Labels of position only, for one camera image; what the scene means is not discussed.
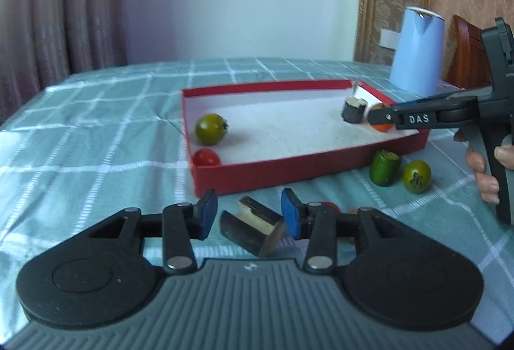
green plaid tablecloth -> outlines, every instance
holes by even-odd
[[[127,207],[157,213],[195,202],[181,134],[181,89],[267,80],[359,78],[401,102],[415,98],[396,89],[387,67],[280,58],[215,59],[143,64],[70,76],[48,87],[0,131],[0,343],[27,322],[15,295],[15,279],[29,259]],[[452,87],[441,83],[440,91]],[[514,241],[480,200],[465,164],[466,146],[453,132],[434,130],[420,158],[433,171],[422,195],[401,184],[379,188],[368,169],[294,183],[304,201],[332,201],[345,211],[374,206],[473,260],[485,278],[474,325],[496,342],[514,328]],[[251,192],[279,211],[283,186]],[[237,211],[240,194],[222,196],[219,209]],[[219,234],[194,241],[205,257],[250,257]],[[302,258],[306,241],[284,239],[277,255]],[[341,242],[339,263],[353,247]],[[159,240],[145,257],[160,263]]]

human hand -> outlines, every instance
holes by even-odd
[[[455,141],[464,142],[466,138],[458,131],[453,138]],[[501,146],[494,149],[494,157],[507,169],[514,170],[514,146]],[[498,180],[485,174],[485,159],[473,151],[471,147],[466,152],[466,164],[475,173],[476,185],[480,191],[482,199],[489,203],[497,205],[500,202],[498,192],[500,186]]]

green cucumber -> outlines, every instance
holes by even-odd
[[[391,186],[400,168],[400,156],[390,151],[378,150],[369,169],[369,178],[377,186]]]

black circular disc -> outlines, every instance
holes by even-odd
[[[343,285],[358,307],[396,328],[437,330],[467,322],[484,289],[468,259],[435,241],[383,240],[354,259]]]
[[[116,241],[48,250],[28,262],[16,279],[30,319],[59,328],[94,328],[137,311],[157,283],[154,267]]]

blue kettle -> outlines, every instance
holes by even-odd
[[[393,56],[390,82],[419,96],[435,95],[441,74],[445,20],[430,10],[408,6]]]

